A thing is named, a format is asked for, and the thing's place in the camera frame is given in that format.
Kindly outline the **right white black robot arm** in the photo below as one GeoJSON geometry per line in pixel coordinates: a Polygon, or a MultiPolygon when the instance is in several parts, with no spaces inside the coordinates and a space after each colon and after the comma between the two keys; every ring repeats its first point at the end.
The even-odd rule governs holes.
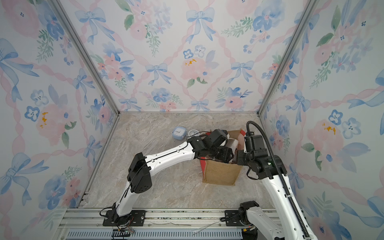
{"type": "Polygon", "coordinates": [[[239,207],[240,222],[253,226],[270,240],[315,240],[317,236],[310,228],[289,185],[287,170],[280,157],[270,154],[260,135],[246,136],[245,148],[238,152],[238,163],[256,173],[267,189],[280,223],[268,217],[255,201],[242,203],[239,207]]]}

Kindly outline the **white round alarm clock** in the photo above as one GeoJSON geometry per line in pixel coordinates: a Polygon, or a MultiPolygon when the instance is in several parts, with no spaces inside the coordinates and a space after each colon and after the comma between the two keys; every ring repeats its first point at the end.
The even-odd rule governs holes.
{"type": "Polygon", "coordinates": [[[199,131],[199,130],[194,130],[194,129],[189,130],[189,132],[188,132],[188,138],[198,136],[199,134],[200,134],[200,131],[199,131]]]}

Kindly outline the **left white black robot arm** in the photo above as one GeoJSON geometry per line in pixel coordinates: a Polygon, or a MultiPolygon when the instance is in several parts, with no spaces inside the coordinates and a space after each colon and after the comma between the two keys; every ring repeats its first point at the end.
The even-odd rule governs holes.
{"type": "Polygon", "coordinates": [[[127,184],[121,197],[113,204],[111,220],[126,223],[139,194],[149,190],[152,177],[161,171],[190,160],[218,160],[228,163],[234,158],[233,150],[226,146],[230,138],[227,131],[216,129],[208,135],[194,135],[182,144],[153,155],[138,153],[129,167],[127,184]]]}

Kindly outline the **aluminium front rail frame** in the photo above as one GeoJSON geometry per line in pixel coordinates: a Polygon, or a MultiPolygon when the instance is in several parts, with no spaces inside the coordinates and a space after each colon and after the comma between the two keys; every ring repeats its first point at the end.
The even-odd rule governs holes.
{"type": "MultiPolygon", "coordinates": [[[[269,240],[253,226],[227,227],[225,210],[239,209],[133,209],[145,210],[143,227],[104,227],[110,209],[66,211],[55,240],[269,240]]],[[[275,209],[262,209],[276,224],[275,209]]]]}

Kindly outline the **blue square alarm clock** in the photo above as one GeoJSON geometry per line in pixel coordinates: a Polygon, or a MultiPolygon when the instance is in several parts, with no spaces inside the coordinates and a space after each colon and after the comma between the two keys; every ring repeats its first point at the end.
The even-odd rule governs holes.
{"type": "Polygon", "coordinates": [[[187,129],[184,127],[178,126],[174,128],[172,131],[172,137],[179,141],[183,140],[186,137],[186,135],[187,135],[187,129]]]}

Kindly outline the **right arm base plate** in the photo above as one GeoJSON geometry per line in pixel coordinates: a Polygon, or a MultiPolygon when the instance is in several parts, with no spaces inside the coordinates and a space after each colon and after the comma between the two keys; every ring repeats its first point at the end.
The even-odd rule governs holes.
{"type": "Polygon", "coordinates": [[[246,227],[246,225],[241,222],[238,210],[225,210],[224,214],[224,223],[227,227],[246,227]]]}

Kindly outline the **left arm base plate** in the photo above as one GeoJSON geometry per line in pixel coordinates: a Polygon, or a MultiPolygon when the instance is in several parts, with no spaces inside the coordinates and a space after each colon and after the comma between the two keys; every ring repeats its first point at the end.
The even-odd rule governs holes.
{"type": "Polygon", "coordinates": [[[143,227],[146,217],[145,210],[133,210],[130,214],[119,217],[114,210],[106,213],[104,227],[143,227]]]}

